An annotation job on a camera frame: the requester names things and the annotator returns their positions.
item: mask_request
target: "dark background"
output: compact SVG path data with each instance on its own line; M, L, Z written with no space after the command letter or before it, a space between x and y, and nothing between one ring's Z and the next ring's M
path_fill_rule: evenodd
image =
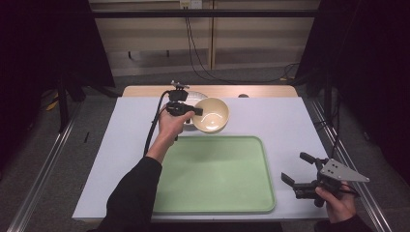
M331 83L410 183L410 3L322 0L297 78L314 96Z
M1 169L34 121L42 93L63 74L72 86L114 82L87 0L1 1L0 11Z

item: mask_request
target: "table surface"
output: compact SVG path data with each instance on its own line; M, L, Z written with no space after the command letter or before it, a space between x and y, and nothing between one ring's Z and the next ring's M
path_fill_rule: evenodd
M103 218L107 197L138 160L135 154L139 154L138 151L145 143L146 131L149 130L146 122L152 120L159 96L163 91L172 89L172 86L132 86L126 89L126 98L117 101L73 218L84 221ZM327 216L324 208L313 205L313 200L296 199L292 188L280 179L281 172L294 178L297 183L309 183L315 178L314 166L299 159L300 152L319 158L327 157L306 107L293 87L191 86L190 90L208 97L222 98L230 107L228 125L217 135L246 134L257 136L263 141L277 205L272 212L264 214L153 215L153 221L281 221ZM238 99L239 94L247 94L250 98ZM184 130L181 134L198 135L215 136L203 134L199 130Z
M171 85L129 86L123 97L158 97ZM191 85L187 91L200 92L208 97L237 98L246 94L250 98L298 97L295 88L289 85Z

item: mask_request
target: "bowl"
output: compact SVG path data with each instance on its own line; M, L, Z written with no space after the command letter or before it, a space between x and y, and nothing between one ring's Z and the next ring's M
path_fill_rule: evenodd
M192 117L193 125L206 133L222 131L229 119L229 107L220 99L207 98L199 101L195 108L202 108L202 116Z
M206 95L199 92L188 91L188 96L186 101L182 101L184 104L195 106L199 101L208 98ZM186 126L193 126L192 120L188 120L184 123Z

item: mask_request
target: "person's right hand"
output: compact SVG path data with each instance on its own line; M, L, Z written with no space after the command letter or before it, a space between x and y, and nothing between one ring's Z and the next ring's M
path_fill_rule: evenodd
M344 190L350 190L343 182L341 186ZM316 188L316 193L326 201L326 209L331 223L341 222L356 215L355 196L349 193L342 193L339 198L321 187Z
M161 115L159 119L160 133L159 136L166 138L169 145L174 143L175 137L183 131L184 123L190 119L195 113L189 111L181 116L172 116L165 109L165 105L162 107Z

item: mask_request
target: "black cable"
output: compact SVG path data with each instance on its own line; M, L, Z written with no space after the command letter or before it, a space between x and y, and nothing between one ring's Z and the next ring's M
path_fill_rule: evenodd
M198 59L198 61L199 61L199 65L201 66L202 70L203 70L206 74L208 74L210 77L213 78L213 79L208 79L208 78L206 78L206 77L200 75L200 74L196 71L195 67L193 66L193 61L192 61L192 56L191 56L191 46L190 46L190 64L191 64L191 66L192 66L193 71L196 73L196 75L198 75L198 76L199 76L200 78L202 78L202 79L209 80L209 81L219 80L219 81L226 82L226 83L228 83L228 84L236 84L236 83L234 83L234 82L241 82L241 83L270 83L270 82L274 82L274 81L280 80L280 79L282 79L282 78L284 78L284 77L288 77L288 74L289 74L290 71L292 71L293 67L295 67L296 65L299 65L299 64L300 64L300 63L293 63L293 64L289 64L289 65L285 66L285 67L284 67L283 75L282 75L281 77L274 78L274 79L271 79L271 80L258 80L258 81L251 81L251 80L224 80L224 79L218 78L218 77L216 77L216 76L210 74L210 73L204 68L204 66L202 65L201 59L199 58L199 54L198 54L197 49L196 49L195 41L193 40L192 30L191 30L191 28L190 28L190 19L189 19L188 17L186 17L186 24L187 24L187 34L188 34L189 46L190 46L190 42L192 42L193 49L194 49L195 54L196 54L196 57L197 57L197 59Z
M315 125L316 131L321 131L321 130L323 130L324 128L326 128L330 125L327 120L323 120L323 121L316 122L316 123L313 123L313 124Z
M337 95L337 106L335 107L335 111L337 115L336 116L337 117L336 138L335 138L335 143L334 143L331 155L330 155L330 159L332 159L335 156L335 150L338 145L338 142L340 141L340 135L339 135L340 133L340 113L339 113L340 103L341 103L340 95Z
M193 69L193 71L195 72L195 74L196 74L197 76L199 76L200 78L204 79L204 80L209 80L209 81L219 80L219 81L226 82L226 83L228 83L228 84L234 84L234 83L232 83L232 82L230 82L230 81L227 81L227 80L223 80L223 79L219 79L219 78L217 78L217 77L214 77L213 75L211 75L210 73L208 73L208 72L205 70L205 68L204 68L203 65L202 65L201 59L199 58L199 55L198 55L198 52L197 52L197 49L196 49L196 45L195 45L195 41L193 40L192 31L191 31L191 29L190 29L190 19L186 17L186 18L185 18L185 22L186 22L186 25L187 25L188 44L189 44L189 46L190 46L190 42L192 42L193 49L194 49L194 51L195 51L195 53L196 53L196 57L197 57L197 59L198 59L198 61L199 61L200 66L202 67L203 71L205 71L205 73L208 74L209 76L211 76L213 79L208 79L208 78L206 78L206 77L200 75L200 74L196 71L196 69L195 69L195 67L194 67L194 65L193 65L192 52L191 52L191 47L190 47L190 65L192 66L192 69Z
M316 129L316 131L320 131L326 126L331 126L332 123L333 123L333 120L336 118L336 116L338 117L338 111L339 111L339 108L340 108L340 98L341 98L341 96L337 95L337 106L335 106L335 108L333 109L331 120L325 119L325 120L322 120L322 121L313 122L313 124L315 126L320 125L320 124L324 124L324 125L322 125L322 127L320 129Z
M151 128L150 128L150 131L148 132L147 140L145 141L144 157L148 153L148 149L150 148L151 139L153 137L155 127L157 125L157 122L160 118L161 113L163 112L163 110L160 112L163 96L165 96L165 94L169 94L169 93L170 93L170 91L167 90L167 91L163 92L161 97L160 97L160 102L158 103L158 107L157 107L157 111L156 111L155 116L154 116L154 120L151 122L152 123Z
M353 194L356 197L360 197L359 192L355 188L353 188L349 185L346 185L346 184L342 184L342 185L348 187L350 190L339 189L338 191L343 192L343 193Z

